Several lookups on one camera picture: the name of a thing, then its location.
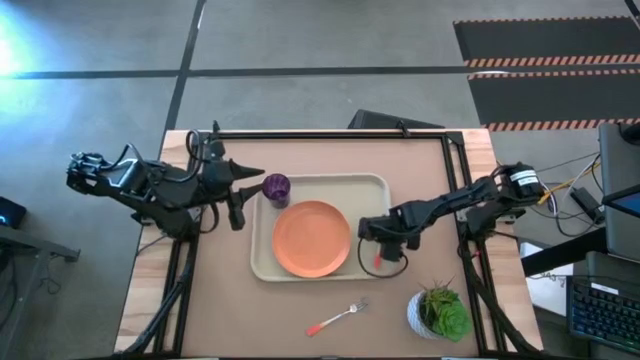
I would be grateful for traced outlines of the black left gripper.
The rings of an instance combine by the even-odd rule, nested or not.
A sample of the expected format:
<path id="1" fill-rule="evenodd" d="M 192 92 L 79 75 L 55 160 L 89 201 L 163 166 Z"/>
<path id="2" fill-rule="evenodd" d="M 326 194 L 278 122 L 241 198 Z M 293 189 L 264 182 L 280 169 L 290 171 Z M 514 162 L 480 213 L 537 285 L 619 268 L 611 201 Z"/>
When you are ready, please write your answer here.
<path id="1" fill-rule="evenodd" d="M 224 159 L 226 150 L 222 142 L 205 143 L 202 149 L 200 184 L 210 201 L 225 201 L 229 197 L 233 181 L 256 177 L 265 173 L 263 169 L 239 165 L 233 160 L 226 161 Z M 236 202 L 246 202 L 261 191 L 261 184 L 239 188 L 232 193 L 232 198 Z"/>

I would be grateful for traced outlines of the purple faceted cup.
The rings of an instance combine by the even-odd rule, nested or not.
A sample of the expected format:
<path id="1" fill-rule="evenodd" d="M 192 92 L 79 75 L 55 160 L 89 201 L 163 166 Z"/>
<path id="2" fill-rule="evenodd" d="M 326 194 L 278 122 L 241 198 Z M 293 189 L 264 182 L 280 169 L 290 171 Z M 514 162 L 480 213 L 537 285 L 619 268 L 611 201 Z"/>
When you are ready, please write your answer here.
<path id="1" fill-rule="evenodd" d="M 289 205 L 290 191 L 291 182 L 284 174 L 270 174 L 262 182 L 263 195 L 277 209 L 283 209 Z"/>

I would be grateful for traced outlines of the orange round plate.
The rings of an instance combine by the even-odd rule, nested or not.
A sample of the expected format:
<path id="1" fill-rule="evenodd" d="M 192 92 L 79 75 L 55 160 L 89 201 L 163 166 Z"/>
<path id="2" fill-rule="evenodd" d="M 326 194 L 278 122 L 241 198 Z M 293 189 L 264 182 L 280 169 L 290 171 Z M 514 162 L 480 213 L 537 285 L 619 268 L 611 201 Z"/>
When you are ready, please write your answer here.
<path id="1" fill-rule="evenodd" d="M 335 272 L 351 249 L 351 228 L 333 205 L 309 200 L 285 209 L 272 231 L 272 250 L 289 273 L 317 279 Z"/>

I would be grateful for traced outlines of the orange-handled metal fork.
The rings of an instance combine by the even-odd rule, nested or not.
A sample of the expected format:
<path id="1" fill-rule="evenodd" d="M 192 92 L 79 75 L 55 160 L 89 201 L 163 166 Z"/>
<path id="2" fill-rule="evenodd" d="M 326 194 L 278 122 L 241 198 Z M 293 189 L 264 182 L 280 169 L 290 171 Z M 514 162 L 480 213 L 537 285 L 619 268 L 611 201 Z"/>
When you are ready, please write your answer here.
<path id="1" fill-rule="evenodd" d="M 329 326 L 330 324 L 332 324 L 333 322 L 347 316 L 350 314 L 354 314 L 357 313 L 361 310 L 363 310 L 365 307 L 368 306 L 368 302 L 366 298 L 361 298 L 358 302 L 356 303 L 352 303 L 349 308 L 346 311 L 343 311 L 321 323 L 318 323 L 316 325 L 313 325 L 309 328 L 307 328 L 305 330 L 305 335 L 308 337 L 313 337 L 315 335 L 317 335 L 321 330 L 323 330 L 324 328 L 326 328 L 327 326 Z"/>

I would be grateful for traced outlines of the beige plastic tray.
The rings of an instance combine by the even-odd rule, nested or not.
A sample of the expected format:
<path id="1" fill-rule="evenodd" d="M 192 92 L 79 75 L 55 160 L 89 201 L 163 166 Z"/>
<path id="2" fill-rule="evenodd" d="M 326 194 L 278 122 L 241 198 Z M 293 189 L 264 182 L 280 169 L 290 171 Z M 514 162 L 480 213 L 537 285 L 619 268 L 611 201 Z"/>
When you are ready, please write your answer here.
<path id="1" fill-rule="evenodd" d="M 349 254 L 336 270 L 324 276 L 326 280 L 365 280 L 369 276 L 361 269 L 360 259 L 368 269 L 389 274 L 393 266 L 384 261 L 378 268 L 371 265 L 377 256 L 375 244 L 358 244 L 357 228 L 362 217 L 385 215 L 391 207 L 389 186 L 381 177 L 370 174 L 292 175 L 290 177 L 290 207 L 305 201 L 321 201 L 335 207 L 349 224 Z M 286 269 L 277 259 L 274 230 L 280 215 L 269 200 L 259 195 L 254 203 L 250 264 L 253 273 L 266 282 L 300 282 L 304 278 Z"/>

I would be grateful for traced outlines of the succulent in white pot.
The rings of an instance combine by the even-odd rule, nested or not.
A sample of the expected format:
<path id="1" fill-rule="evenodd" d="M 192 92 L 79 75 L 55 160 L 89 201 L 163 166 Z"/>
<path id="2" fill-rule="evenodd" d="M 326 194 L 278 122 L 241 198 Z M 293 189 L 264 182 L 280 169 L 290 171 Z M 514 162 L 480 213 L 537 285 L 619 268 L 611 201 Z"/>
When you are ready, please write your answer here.
<path id="1" fill-rule="evenodd" d="M 473 326 L 459 294 L 448 283 L 424 287 L 409 300 L 406 315 L 410 328 L 418 336 L 431 340 L 457 343 Z"/>

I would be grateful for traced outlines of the black chair back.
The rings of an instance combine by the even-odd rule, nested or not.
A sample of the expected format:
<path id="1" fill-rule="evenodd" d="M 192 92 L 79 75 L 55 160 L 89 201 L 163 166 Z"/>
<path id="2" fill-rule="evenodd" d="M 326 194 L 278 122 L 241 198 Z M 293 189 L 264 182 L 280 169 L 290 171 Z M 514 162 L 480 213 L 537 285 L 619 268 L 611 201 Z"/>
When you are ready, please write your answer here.
<path id="1" fill-rule="evenodd" d="M 356 111 L 348 129 L 443 129 L 443 126 L 364 109 Z"/>

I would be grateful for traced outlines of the black power adapter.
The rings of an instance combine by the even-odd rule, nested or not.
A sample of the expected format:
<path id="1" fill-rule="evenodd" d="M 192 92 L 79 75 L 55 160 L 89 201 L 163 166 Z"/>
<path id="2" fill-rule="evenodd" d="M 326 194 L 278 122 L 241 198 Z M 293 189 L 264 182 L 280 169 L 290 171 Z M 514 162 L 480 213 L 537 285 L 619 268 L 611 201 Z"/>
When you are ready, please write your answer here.
<path id="1" fill-rule="evenodd" d="M 601 225 L 605 221 L 602 206 L 586 188 L 572 189 L 570 196 L 596 225 Z"/>

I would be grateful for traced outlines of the black hazard-striped floor mat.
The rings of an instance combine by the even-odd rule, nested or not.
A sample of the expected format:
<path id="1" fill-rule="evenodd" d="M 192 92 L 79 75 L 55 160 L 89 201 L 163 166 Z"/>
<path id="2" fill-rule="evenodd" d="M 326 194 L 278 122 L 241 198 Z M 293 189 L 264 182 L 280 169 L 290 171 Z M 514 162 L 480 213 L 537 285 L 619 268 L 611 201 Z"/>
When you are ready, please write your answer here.
<path id="1" fill-rule="evenodd" d="M 470 68 L 640 64 L 640 29 L 626 16 L 453 23 Z"/>
<path id="2" fill-rule="evenodd" d="M 468 83 L 491 132 L 640 123 L 640 70 L 474 74 Z"/>

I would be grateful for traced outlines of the black keyboard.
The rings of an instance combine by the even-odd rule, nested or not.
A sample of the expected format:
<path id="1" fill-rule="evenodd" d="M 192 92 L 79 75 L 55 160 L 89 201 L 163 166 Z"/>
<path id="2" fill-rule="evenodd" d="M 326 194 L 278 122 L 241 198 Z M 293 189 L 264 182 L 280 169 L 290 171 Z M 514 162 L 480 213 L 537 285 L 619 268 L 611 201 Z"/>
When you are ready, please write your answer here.
<path id="1" fill-rule="evenodd" d="M 613 287 L 570 276 L 566 320 L 571 335 L 640 355 L 640 284 Z"/>

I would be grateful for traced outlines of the grey computer monitor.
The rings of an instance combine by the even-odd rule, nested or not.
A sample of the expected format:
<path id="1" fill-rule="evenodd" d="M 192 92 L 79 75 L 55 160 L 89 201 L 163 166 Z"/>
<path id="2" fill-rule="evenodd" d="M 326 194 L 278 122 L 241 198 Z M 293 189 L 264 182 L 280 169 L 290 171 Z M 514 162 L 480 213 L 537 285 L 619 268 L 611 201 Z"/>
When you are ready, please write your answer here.
<path id="1" fill-rule="evenodd" d="M 640 262 L 640 123 L 599 127 L 607 248 Z"/>

